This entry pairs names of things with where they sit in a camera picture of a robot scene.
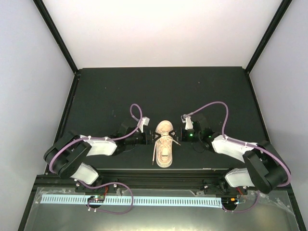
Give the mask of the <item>white shoelace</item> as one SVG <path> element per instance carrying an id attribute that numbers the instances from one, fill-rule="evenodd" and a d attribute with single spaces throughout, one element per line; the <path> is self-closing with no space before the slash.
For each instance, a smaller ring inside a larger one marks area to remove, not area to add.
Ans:
<path id="1" fill-rule="evenodd" d="M 152 164 L 155 160 L 157 165 L 161 168 L 167 168 L 171 166 L 173 161 L 173 143 L 180 145 L 177 141 L 173 140 L 167 132 L 162 132 L 161 138 L 157 140 L 157 142 L 154 142 Z"/>

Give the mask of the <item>beige sneaker shoe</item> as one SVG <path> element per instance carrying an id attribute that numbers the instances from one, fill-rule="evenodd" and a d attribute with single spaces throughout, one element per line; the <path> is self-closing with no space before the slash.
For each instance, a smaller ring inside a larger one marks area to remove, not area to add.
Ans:
<path id="1" fill-rule="evenodd" d="M 167 168 L 172 164 L 172 143 L 173 138 L 169 132 L 173 130 L 173 125 L 170 121 L 161 121 L 155 132 L 159 135 L 154 146 L 154 156 L 156 163 L 161 168 Z"/>

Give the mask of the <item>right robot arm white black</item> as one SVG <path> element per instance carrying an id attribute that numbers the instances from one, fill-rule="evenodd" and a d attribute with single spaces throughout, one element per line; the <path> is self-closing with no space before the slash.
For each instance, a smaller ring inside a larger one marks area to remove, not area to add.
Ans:
<path id="1" fill-rule="evenodd" d="M 173 129 L 169 135 L 176 141 L 197 142 L 205 150 L 223 154 L 244 163 L 244 168 L 233 168 L 219 181 L 219 189 L 229 194 L 236 187 L 254 187 L 269 193 L 289 183 L 291 172 L 268 141 L 244 142 L 214 132 L 202 114 L 182 116 L 183 127 Z"/>

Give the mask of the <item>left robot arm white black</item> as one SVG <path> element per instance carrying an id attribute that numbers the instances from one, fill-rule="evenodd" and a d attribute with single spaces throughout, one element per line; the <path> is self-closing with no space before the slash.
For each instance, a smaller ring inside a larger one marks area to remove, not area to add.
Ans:
<path id="1" fill-rule="evenodd" d="M 103 179 L 94 167 L 84 163 L 85 158 L 117 155 L 129 145 L 153 144 L 161 135 L 145 130 L 148 123 L 149 118 L 143 117 L 137 127 L 133 119 L 128 119 L 114 134 L 102 138 L 69 131 L 44 154 L 44 160 L 60 178 L 82 181 L 92 192 L 98 192 L 103 188 Z"/>

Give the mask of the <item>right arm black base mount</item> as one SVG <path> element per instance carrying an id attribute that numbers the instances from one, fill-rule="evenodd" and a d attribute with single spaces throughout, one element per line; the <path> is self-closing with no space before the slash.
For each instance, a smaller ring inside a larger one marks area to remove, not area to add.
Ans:
<path id="1" fill-rule="evenodd" d="M 222 195 L 247 195 L 248 192 L 245 189 L 240 188 L 233 188 L 224 184 L 212 184 L 206 183 L 203 186 L 203 189 L 206 192 L 214 192 L 215 194 L 222 194 Z"/>

